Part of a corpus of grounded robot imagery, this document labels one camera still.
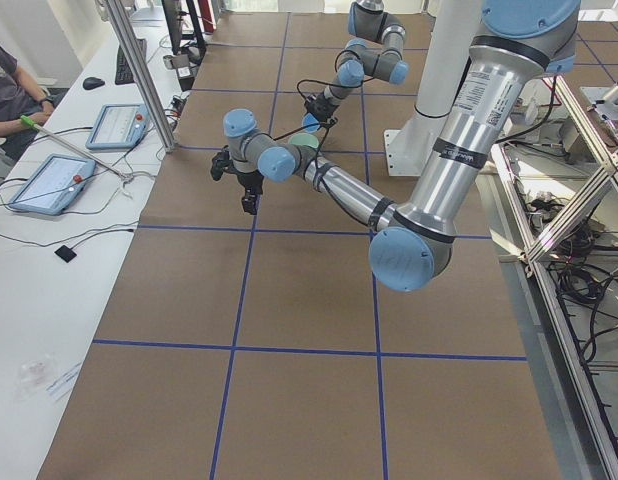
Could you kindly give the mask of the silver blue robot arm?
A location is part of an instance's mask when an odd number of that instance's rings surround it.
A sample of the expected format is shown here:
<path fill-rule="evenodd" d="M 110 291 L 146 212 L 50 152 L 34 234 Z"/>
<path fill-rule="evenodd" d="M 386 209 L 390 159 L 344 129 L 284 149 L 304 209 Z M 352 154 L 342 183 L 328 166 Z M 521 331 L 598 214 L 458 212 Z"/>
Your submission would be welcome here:
<path fill-rule="evenodd" d="M 354 1 L 348 14 L 348 41 L 335 60 L 335 77 L 304 98 L 302 126 L 315 132 L 334 118 L 342 102 L 366 80 L 402 84 L 409 72 L 403 59 L 406 30 L 381 1 Z"/>
<path fill-rule="evenodd" d="M 373 232 L 369 262 L 381 283 L 396 291 L 422 288 L 447 267 L 455 217 L 525 84 L 572 68 L 579 9 L 576 1 L 481 3 L 443 126 L 404 203 L 349 175 L 316 147 L 276 141 L 246 109 L 224 117 L 227 143 L 213 158 L 212 178 L 235 175 L 248 213 L 256 212 L 265 181 L 302 178 Z"/>

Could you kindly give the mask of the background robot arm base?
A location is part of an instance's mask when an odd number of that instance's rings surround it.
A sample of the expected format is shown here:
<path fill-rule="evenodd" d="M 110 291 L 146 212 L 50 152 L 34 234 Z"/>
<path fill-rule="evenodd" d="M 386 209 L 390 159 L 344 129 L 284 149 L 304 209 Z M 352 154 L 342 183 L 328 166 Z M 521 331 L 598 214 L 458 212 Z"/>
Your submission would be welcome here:
<path fill-rule="evenodd" d="M 609 117 L 618 120 L 618 80 L 602 97 L 601 107 Z"/>

